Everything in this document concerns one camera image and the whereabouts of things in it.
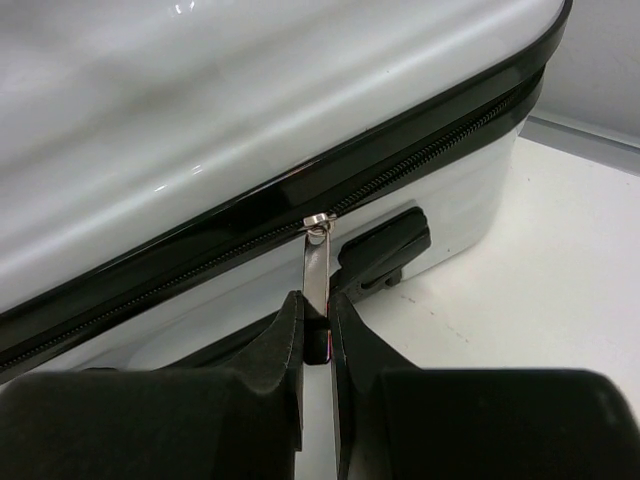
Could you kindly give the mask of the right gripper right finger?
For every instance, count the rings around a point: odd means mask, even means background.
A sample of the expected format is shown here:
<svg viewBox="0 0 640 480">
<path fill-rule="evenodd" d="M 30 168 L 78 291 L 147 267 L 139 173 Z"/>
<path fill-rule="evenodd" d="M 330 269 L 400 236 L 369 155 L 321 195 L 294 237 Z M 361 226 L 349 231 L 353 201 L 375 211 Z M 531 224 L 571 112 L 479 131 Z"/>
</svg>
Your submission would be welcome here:
<svg viewBox="0 0 640 480">
<path fill-rule="evenodd" d="M 580 369 L 428 369 L 329 306 L 341 479 L 635 479 L 639 428 Z"/>
</svg>

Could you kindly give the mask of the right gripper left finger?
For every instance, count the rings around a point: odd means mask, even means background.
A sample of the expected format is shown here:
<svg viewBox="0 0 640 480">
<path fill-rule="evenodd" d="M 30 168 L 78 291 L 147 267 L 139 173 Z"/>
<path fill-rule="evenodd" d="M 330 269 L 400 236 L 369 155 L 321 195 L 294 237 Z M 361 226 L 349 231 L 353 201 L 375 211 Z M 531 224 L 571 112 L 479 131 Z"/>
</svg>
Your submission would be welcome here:
<svg viewBox="0 0 640 480">
<path fill-rule="evenodd" d="M 302 448 L 305 300 L 225 363 L 43 372 L 1 394 L 5 479 L 290 479 Z"/>
</svg>

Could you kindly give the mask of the white kids suitcase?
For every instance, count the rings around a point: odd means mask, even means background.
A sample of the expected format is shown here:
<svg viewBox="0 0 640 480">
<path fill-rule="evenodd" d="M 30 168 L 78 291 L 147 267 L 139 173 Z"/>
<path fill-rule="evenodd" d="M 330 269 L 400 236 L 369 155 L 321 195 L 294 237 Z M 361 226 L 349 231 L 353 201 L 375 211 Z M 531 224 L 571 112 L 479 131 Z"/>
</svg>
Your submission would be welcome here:
<svg viewBox="0 0 640 480">
<path fill-rule="evenodd" d="M 1 380 L 158 368 L 404 242 L 377 291 L 489 231 L 568 1 L 5 1 Z"/>
</svg>

